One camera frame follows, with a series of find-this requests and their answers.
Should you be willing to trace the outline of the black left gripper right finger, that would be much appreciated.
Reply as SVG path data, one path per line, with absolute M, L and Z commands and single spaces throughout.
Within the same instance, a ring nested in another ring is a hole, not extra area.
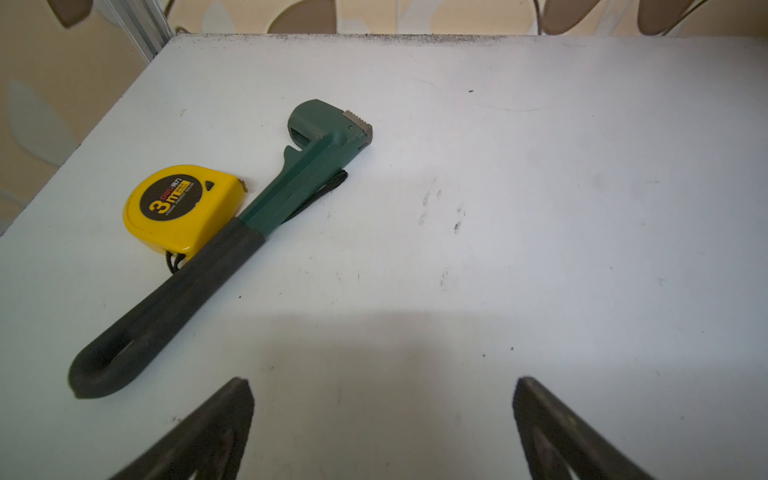
M 651 477 L 531 376 L 518 379 L 512 409 L 533 479 Z

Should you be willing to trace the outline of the yellow tape measure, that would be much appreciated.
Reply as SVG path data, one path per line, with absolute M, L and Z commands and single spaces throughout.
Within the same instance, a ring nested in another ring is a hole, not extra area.
M 237 176 L 196 165 L 160 170 L 131 193 L 127 230 L 150 249 L 192 258 L 236 215 L 247 187 Z

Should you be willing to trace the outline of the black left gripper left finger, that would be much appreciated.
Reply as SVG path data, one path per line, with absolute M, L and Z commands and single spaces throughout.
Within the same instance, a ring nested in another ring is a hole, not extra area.
M 254 398 L 234 377 L 115 479 L 235 479 L 248 441 Z

